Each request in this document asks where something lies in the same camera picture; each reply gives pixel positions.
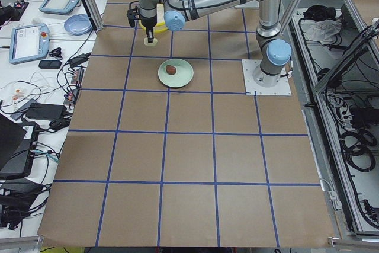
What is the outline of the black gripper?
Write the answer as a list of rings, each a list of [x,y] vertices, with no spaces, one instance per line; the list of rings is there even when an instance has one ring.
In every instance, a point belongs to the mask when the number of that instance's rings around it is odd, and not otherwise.
[[[130,27],[136,26],[136,21],[140,20],[142,22],[142,25],[149,30],[149,42],[153,43],[155,37],[154,37],[154,30],[153,28],[157,24],[157,9],[144,9],[142,7],[139,7],[138,5],[132,7],[129,6],[127,10],[127,18]]]

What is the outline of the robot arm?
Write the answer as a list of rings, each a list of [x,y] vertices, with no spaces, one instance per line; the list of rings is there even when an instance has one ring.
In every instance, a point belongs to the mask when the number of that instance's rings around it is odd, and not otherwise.
[[[129,6],[127,18],[131,27],[140,21],[146,29],[145,45],[156,45],[154,27],[158,21],[157,5],[162,4],[164,21],[171,31],[180,31],[187,21],[194,21],[231,7],[251,1],[259,3],[259,25],[256,38],[262,52],[270,40],[279,37],[282,24],[279,20],[280,0],[138,0],[135,7]]]

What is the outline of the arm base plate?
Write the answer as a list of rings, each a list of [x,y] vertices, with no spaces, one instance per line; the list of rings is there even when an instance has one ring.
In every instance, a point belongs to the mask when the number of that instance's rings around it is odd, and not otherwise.
[[[279,75],[270,76],[261,71],[261,60],[242,60],[246,95],[291,96],[285,67]]]

